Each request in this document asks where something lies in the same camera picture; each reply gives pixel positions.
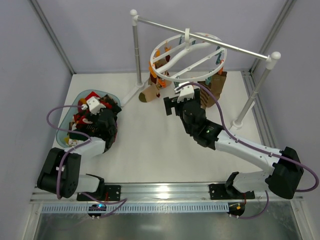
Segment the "brown striped sock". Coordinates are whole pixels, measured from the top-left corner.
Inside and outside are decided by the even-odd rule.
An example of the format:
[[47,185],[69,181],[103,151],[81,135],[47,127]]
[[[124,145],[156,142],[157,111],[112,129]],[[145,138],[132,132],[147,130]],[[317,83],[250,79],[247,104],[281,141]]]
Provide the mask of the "brown striped sock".
[[[210,85],[206,84],[205,81],[199,81],[198,83],[208,89],[208,91],[211,93]],[[209,96],[209,94],[205,90],[200,88],[200,106],[203,109],[206,109],[212,107],[214,104],[215,101],[213,100],[213,98]]]

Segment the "brown yellow argyle sock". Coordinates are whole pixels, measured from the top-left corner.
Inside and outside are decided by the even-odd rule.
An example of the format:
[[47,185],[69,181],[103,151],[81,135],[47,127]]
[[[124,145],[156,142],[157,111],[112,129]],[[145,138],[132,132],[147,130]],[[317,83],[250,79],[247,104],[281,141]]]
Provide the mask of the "brown yellow argyle sock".
[[105,96],[101,97],[99,99],[99,101],[108,109],[114,111],[114,112],[120,112],[122,109],[121,107],[118,105],[118,103],[112,98],[110,97],[108,94],[106,94]]

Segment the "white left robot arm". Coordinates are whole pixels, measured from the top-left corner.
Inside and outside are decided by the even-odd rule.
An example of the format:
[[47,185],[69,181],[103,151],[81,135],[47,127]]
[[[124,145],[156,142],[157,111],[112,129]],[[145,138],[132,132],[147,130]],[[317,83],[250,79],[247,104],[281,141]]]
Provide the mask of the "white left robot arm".
[[52,148],[45,159],[36,186],[58,199],[82,194],[86,198],[102,199],[105,180],[92,174],[80,174],[82,160],[90,160],[108,151],[118,132],[117,114],[105,109],[93,116],[94,132],[85,133],[86,141],[69,148]]

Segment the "white metal drying rack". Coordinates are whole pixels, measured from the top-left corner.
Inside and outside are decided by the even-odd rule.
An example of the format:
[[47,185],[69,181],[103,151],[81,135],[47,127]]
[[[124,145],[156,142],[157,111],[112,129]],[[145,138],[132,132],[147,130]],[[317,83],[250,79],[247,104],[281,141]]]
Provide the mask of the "white metal drying rack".
[[[132,90],[121,100],[121,105],[125,106],[133,96],[142,91],[145,87],[145,80],[142,80],[141,63],[140,63],[140,50],[139,50],[139,39],[138,39],[138,23],[144,23],[153,27],[168,30],[170,32],[176,33],[177,35],[170,37],[161,43],[159,43],[151,53],[150,56],[150,68],[155,77],[161,77],[164,81],[172,81],[178,83],[184,82],[198,82],[204,81],[205,79],[218,73],[225,65],[227,59],[228,50],[235,52],[244,53],[255,57],[256,59],[265,61],[265,70],[263,72],[258,85],[253,90],[253,93],[246,101],[244,107],[242,108],[238,117],[232,121],[232,129],[240,129],[243,126],[243,119],[254,106],[255,98],[261,88],[262,83],[266,80],[267,76],[273,70],[278,60],[281,59],[281,54],[278,51],[273,52],[270,55],[263,55],[260,53],[245,50],[221,41],[220,38],[207,33],[192,33],[189,28],[180,30],[165,24],[154,22],[143,18],[138,15],[135,9],[130,11],[132,31],[133,31],[133,43],[134,43],[134,56],[135,56],[135,66],[136,66],[136,83]],[[216,45],[219,48],[214,52],[210,53],[206,57],[198,60],[197,62],[191,64],[190,66],[182,69],[173,76],[166,76],[165,71],[170,70],[181,58],[187,54],[207,48],[210,45]],[[212,71],[205,75],[197,76],[194,78],[180,78],[180,76],[191,71],[195,67],[201,65],[202,63],[208,61],[214,56],[223,55],[221,62]]]

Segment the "plain brown sock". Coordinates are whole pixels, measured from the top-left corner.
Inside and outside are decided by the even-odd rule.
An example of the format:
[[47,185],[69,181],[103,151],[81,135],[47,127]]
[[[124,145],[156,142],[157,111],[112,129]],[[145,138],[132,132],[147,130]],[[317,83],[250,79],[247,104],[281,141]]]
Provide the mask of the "plain brown sock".
[[214,95],[216,100],[220,99],[226,79],[227,79],[226,71],[224,71],[224,76],[221,76],[218,73],[211,76],[211,83],[209,85],[210,85],[211,93]]

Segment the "aluminium mounting rail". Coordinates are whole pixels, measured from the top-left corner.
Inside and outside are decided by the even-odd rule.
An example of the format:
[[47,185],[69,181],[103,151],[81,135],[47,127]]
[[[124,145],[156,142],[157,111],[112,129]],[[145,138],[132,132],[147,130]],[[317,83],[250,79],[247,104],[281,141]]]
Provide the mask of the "aluminium mounting rail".
[[[128,203],[210,202],[210,182],[119,183],[120,199]],[[35,187],[30,204],[78,204],[77,195],[57,199],[53,193]]]

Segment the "teal clothes peg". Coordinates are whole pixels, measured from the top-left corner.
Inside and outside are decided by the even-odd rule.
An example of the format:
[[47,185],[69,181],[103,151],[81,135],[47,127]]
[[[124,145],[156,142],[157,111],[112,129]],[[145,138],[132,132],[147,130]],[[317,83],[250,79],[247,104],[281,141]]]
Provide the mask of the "teal clothes peg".
[[211,83],[212,76],[209,76],[208,78],[205,79],[205,84],[208,86]]

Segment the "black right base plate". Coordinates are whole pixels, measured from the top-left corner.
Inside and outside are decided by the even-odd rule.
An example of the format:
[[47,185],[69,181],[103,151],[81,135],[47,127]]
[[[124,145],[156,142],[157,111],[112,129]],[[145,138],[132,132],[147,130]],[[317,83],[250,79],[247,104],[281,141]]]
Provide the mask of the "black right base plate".
[[233,186],[227,186],[224,183],[212,183],[208,185],[209,196],[211,200],[253,200],[254,191],[242,193]]

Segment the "teal plastic basket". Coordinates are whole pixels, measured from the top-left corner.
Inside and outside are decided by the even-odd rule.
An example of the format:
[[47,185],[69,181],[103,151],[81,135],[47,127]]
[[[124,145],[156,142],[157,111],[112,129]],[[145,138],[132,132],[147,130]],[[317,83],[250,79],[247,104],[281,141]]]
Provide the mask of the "teal plastic basket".
[[[100,97],[103,97],[105,96],[106,94],[108,94],[110,97],[112,97],[117,103],[118,105],[120,106],[120,100],[117,96],[115,96],[114,94],[111,94],[109,92],[105,92],[105,91],[101,91],[101,90],[96,90],[96,89],[87,89],[87,90],[84,90],[84,91],[81,91],[76,97],[75,99],[73,100],[73,103],[72,105],[76,105],[80,99],[82,98],[85,98],[90,92],[96,92]],[[69,123],[72,121],[73,119],[73,116],[75,114],[78,113],[78,109],[77,108],[74,108],[74,107],[71,107],[71,108],[67,108],[66,109],[66,112],[65,112],[65,115],[63,117],[63,119],[60,121],[60,124],[59,124],[59,128],[62,128],[62,129],[68,129],[69,128]],[[62,148],[67,148],[68,147],[68,142],[65,141],[65,138],[68,136],[68,133],[65,132],[65,131],[61,131],[61,130],[58,130],[56,132],[56,136],[55,136],[55,139],[56,139],[56,142],[62,147]]]

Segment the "red sock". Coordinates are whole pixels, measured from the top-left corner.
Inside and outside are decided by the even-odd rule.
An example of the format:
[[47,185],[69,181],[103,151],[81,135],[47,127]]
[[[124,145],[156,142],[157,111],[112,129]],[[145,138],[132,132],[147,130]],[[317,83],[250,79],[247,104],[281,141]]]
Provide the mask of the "red sock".
[[94,91],[91,91],[84,99],[87,101],[90,98],[95,97],[97,99],[100,99],[101,97]]

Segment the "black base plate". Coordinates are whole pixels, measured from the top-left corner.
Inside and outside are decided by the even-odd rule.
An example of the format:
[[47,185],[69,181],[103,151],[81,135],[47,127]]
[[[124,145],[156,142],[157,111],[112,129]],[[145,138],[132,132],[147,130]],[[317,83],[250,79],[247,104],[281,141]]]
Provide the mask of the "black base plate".
[[224,183],[212,183],[208,185],[209,196],[211,200],[253,200],[254,191],[242,193],[233,186],[227,186]]
[[103,184],[95,192],[87,192],[94,199],[101,202],[119,201],[121,197],[120,185]]

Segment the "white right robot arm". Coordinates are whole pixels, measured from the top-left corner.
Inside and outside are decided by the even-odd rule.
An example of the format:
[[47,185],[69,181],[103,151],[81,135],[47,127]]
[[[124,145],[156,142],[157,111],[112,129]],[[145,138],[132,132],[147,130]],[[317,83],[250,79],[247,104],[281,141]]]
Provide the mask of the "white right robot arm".
[[286,147],[279,150],[256,143],[254,148],[249,148],[241,144],[236,135],[230,136],[222,125],[208,120],[199,100],[179,101],[177,97],[166,97],[163,101],[166,114],[169,116],[175,112],[185,132],[197,144],[231,154],[260,169],[250,173],[233,172],[224,184],[230,198],[237,199],[247,192],[267,190],[283,199],[294,197],[304,173],[294,149]]

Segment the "white round clip hanger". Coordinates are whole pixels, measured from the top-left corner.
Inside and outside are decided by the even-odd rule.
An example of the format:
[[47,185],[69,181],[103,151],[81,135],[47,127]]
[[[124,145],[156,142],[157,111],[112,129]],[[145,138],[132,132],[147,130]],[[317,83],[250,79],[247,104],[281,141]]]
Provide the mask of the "white round clip hanger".
[[[171,47],[168,52],[165,52],[165,44]],[[156,57],[158,49],[161,54]],[[192,37],[187,29],[186,33],[161,41],[151,52],[149,62],[153,65],[167,55],[170,55],[168,63],[159,68],[152,66],[156,75],[171,82],[200,82],[224,68],[228,50]]]

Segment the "beige patchwork argyle sock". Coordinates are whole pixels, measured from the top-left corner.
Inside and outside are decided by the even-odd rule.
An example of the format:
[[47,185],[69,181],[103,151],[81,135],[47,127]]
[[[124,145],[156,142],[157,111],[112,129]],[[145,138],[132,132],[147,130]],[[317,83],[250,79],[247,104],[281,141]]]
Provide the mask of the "beige patchwork argyle sock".
[[[171,50],[171,48],[172,48],[171,46],[168,47],[167,44],[165,44],[164,52],[165,53],[168,52],[169,50]],[[155,56],[159,57],[160,55],[161,55],[161,51],[159,49],[157,49]],[[171,58],[171,56],[167,55],[164,58],[156,61],[155,63],[153,63],[154,68],[157,69],[157,68],[160,68],[163,65],[167,64],[170,61],[170,58]],[[140,102],[149,103],[149,102],[151,102],[161,96],[160,90],[165,89],[165,88],[161,88],[161,86],[159,84],[159,79],[162,79],[162,78],[157,75],[157,84],[154,84],[150,81],[150,77],[149,77],[148,87],[145,90],[143,90],[138,96],[138,99],[140,100]],[[166,87],[170,86],[171,84],[172,84],[172,81],[166,80]]]

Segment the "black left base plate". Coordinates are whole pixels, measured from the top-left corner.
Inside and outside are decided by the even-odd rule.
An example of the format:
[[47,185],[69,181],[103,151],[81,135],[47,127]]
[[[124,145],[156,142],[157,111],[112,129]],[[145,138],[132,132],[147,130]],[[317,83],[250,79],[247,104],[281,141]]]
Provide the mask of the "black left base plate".
[[94,199],[101,202],[119,201],[121,197],[120,185],[103,184],[95,192],[87,192]]

